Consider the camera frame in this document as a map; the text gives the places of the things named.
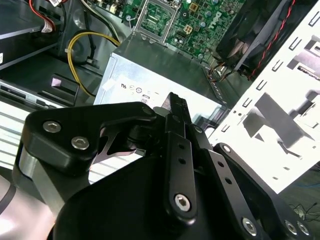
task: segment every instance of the motherboard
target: motherboard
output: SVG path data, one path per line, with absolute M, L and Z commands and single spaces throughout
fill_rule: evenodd
M 154 36 L 155 42 L 211 65 L 217 45 L 245 1 L 95 0 L 95 3 L 131 26 L 138 24 L 141 30 L 138 32 Z

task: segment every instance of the floor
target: floor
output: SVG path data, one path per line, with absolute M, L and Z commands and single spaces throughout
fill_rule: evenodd
M 320 172 L 307 171 L 279 195 L 292 208 L 299 205 L 295 211 L 301 215 L 312 207 L 306 215 L 306 221 L 316 239 L 320 239 Z

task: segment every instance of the label sticker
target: label sticker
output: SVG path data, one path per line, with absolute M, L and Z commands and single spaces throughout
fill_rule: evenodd
M 47 20 L 44 20 L 44 27 L 42 28 L 41 32 L 45 34 L 52 32 L 52 26 Z
M 161 107 L 169 92 L 165 89 L 160 92 L 150 84 L 135 82 L 125 76 L 119 77 L 117 81 L 109 79 L 103 88 L 105 91 L 112 89 L 112 103 L 142 102 L 150 108 Z
M 49 1 L 54 7 L 58 6 L 62 2 L 62 0 L 49 0 Z

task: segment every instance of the yellow wire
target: yellow wire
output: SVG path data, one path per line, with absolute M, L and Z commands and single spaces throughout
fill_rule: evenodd
M 72 73 L 75 81 L 76 81 L 77 83 L 79 83 L 79 85 L 80 85 L 80 87 L 82 88 L 82 90 L 83 90 L 86 94 L 88 94 L 89 96 L 94 97 L 94 95 L 93 95 L 91 92 L 89 92 L 89 91 L 85 88 L 85 86 L 82 84 L 82 82 L 80 81 L 80 79 L 79 79 L 79 77 L 78 77 L 78 74 L 77 74 L 77 72 L 76 72 L 75 66 L 74 66 L 74 64 L 73 64 L 73 62 L 72 62 L 72 56 L 71 56 L 72 48 L 73 48 L 74 44 L 76 43 L 76 41 L 77 41 L 79 38 L 81 38 L 81 37 L 83 37 L 83 36 L 86 36 L 86 35 L 96 35 L 96 36 L 103 37 L 103 38 L 109 40 L 110 42 L 114 43 L 114 44 L 117 45 L 117 46 L 120 45 L 120 42 L 118 42 L 118 41 L 115 40 L 114 38 L 112 38 L 112 37 L 110 37 L 110 36 L 108 36 L 108 35 L 102 34 L 102 33 L 85 31 L 85 32 L 81 32 L 81 33 L 75 35 L 75 36 L 71 39 L 71 41 L 70 41 L 70 43 L 69 43 L 69 46 L 68 46 L 68 49 L 67 49 L 67 59 L 68 59 L 68 64 L 69 64 L 71 73 Z

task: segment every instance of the green circuit board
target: green circuit board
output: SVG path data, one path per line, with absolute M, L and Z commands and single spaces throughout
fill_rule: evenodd
M 124 22 L 134 26 L 145 0 L 94 0 Z M 246 0 L 172 0 L 180 2 L 165 43 L 210 65 L 220 40 Z M 172 15 L 161 6 L 149 2 L 141 27 L 162 37 Z
M 165 33 L 165 26 L 172 18 L 172 15 L 154 3 L 149 3 L 146 8 L 146 15 L 141 27 L 162 37 Z
M 207 64 L 214 61 L 213 55 L 220 40 L 246 0 L 193 0 L 182 3 L 166 43 L 198 58 Z M 192 31 L 186 32 L 186 26 Z

